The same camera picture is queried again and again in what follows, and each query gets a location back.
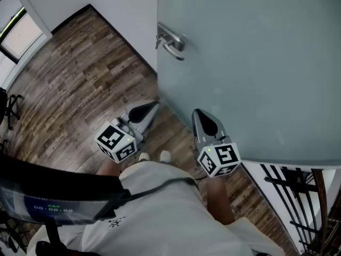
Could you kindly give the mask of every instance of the white sneaker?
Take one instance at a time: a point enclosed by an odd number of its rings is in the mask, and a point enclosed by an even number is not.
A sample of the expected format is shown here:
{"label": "white sneaker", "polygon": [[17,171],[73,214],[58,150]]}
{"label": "white sneaker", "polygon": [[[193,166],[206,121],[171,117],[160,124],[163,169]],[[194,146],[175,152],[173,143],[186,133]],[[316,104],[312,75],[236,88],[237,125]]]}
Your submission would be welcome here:
{"label": "white sneaker", "polygon": [[162,153],[160,154],[161,162],[169,163],[171,162],[171,159],[172,159],[172,156],[171,156],[170,151],[162,151]]}
{"label": "white sneaker", "polygon": [[148,153],[141,153],[140,157],[139,157],[139,161],[141,161],[142,159],[145,159],[147,161],[150,161],[150,156]]}

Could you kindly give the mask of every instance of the window frame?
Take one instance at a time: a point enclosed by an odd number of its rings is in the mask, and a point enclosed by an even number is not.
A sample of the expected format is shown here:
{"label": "window frame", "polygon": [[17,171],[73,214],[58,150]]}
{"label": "window frame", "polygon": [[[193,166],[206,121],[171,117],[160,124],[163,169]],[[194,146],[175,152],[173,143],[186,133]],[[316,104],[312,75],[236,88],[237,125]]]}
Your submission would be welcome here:
{"label": "window frame", "polygon": [[19,59],[14,57],[10,52],[8,52],[5,48],[1,46],[2,42],[5,40],[6,36],[11,32],[11,30],[14,28],[14,26],[20,21],[22,17],[25,16],[27,13],[27,10],[25,7],[22,7],[19,12],[16,13],[15,16],[12,17],[10,22],[7,24],[7,26],[3,29],[3,31],[0,33],[0,52],[4,54],[7,58],[9,58],[12,62],[14,62],[16,65],[19,62]]}

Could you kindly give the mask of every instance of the door handle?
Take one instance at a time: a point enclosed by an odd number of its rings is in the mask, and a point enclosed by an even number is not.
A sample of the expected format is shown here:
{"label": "door handle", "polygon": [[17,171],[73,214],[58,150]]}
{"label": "door handle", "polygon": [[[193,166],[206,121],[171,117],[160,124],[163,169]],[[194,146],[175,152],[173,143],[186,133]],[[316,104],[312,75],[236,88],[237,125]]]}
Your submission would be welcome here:
{"label": "door handle", "polygon": [[158,37],[161,37],[166,40],[166,43],[163,44],[163,47],[165,50],[167,50],[168,53],[170,53],[175,59],[179,61],[183,61],[185,58],[177,55],[172,49],[171,46],[173,46],[178,51],[183,51],[185,47],[185,43],[181,38],[179,38],[177,35],[175,35],[173,32],[171,32],[167,27],[165,27],[163,24],[158,23]]}
{"label": "door handle", "polygon": [[164,43],[162,46],[164,47],[165,50],[167,50],[168,53],[170,53],[175,59],[179,60],[179,61],[183,61],[185,58],[179,56],[178,54],[176,54],[171,48],[170,46],[174,46],[174,40],[170,40],[166,43]]}

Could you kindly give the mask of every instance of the leg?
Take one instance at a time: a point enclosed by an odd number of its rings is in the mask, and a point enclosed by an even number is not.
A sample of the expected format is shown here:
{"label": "leg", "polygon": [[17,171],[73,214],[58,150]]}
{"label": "leg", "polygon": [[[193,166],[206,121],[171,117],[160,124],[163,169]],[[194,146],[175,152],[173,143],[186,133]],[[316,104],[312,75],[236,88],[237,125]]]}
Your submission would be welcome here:
{"label": "leg", "polygon": [[115,163],[113,160],[107,157],[102,163],[99,170],[97,171],[97,174],[118,177],[121,174],[120,170],[121,170],[121,165]]}
{"label": "leg", "polygon": [[229,225],[236,219],[230,204],[226,178],[207,178],[207,210],[215,220]]}
{"label": "leg", "polygon": [[148,153],[141,153],[139,157],[139,162],[150,161],[150,156]]}
{"label": "leg", "polygon": [[11,113],[12,113],[14,116],[16,116],[17,119],[20,119],[20,117],[19,117],[18,115],[16,115],[16,114],[13,112],[13,106],[14,106],[15,103],[17,102],[18,98],[22,98],[22,96],[21,96],[21,95],[17,95],[17,96],[11,95],[11,96],[10,96],[9,110],[11,111]]}
{"label": "leg", "polygon": [[18,120],[20,120],[20,116],[18,116],[15,112],[13,112],[13,110],[11,110],[11,114],[12,114],[13,116],[15,116]]}
{"label": "leg", "polygon": [[164,164],[170,164],[172,160],[171,152],[162,151],[160,154],[160,162]]}
{"label": "leg", "polygon": [[8,119],[8,122],[9,122],[9,130],[12,130],[12,127],[11,127],[11,112],[10,111],[7,112],[7,119]]}
{"label": "leg", "polygon": [[2,143],[0,143],[0,154],[3,154],[5,152],[5,143],[7,142],[7,139],[4,139]]}

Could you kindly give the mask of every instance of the black strap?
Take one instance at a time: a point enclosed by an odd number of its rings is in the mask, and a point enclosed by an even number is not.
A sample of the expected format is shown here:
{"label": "black strap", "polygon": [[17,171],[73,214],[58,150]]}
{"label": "black strap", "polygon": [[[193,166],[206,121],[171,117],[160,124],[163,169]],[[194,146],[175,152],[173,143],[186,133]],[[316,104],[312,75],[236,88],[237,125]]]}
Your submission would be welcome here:
{"label": "black strap", "polygon": [[169,179],[169,180],[165,181],[164,183],[162,183],[160,186],[158,186],[156,188],[153,188],[153,189],[150,189],[150,190],[146,190],[146,191],[143,191],[143,192],[138,193],[138,194],[133,194],[124,203],[128,203],[130,201],[142,198],[144,196],[147,196],[147,195],[150,195],[150,194],[154,194],[154,193],[162,190],[163,188],[169,186],[170,184],[173,184],[173,183],[176,183],[176,182],[185,182],[186,184],[188,184],[190,186],[195,186],[199,190],[199,187],[198,187],[196,181],[193,178],[191,178],[191,177],[174,178],[174,179]]}

